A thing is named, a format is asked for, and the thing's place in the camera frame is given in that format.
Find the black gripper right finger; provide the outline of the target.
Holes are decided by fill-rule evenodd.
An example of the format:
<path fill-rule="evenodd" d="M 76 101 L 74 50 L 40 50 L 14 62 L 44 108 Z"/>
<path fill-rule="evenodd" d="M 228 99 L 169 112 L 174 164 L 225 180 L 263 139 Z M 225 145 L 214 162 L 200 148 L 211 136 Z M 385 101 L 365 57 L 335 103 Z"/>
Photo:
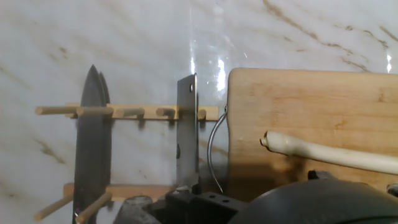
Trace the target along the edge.
<path fill-rule="evenodd" d="M 246 202 L 216 193 L 205 193 L 194 198 L 194 223 L 228 223 L 247 207 Z"/>

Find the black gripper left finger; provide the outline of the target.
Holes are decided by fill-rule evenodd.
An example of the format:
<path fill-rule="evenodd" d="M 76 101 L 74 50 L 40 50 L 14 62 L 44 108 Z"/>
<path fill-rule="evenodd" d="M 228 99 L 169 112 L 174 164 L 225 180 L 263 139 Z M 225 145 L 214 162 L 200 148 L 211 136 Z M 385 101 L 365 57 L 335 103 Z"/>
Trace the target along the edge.
<path fill-rule="evenodd" d="M 153 202 L 149 196 L 126 199 L 114 224 L 178 224 L 186 223 L 188 205 L 195 197 L 188 190 L 168 192 Z"/>

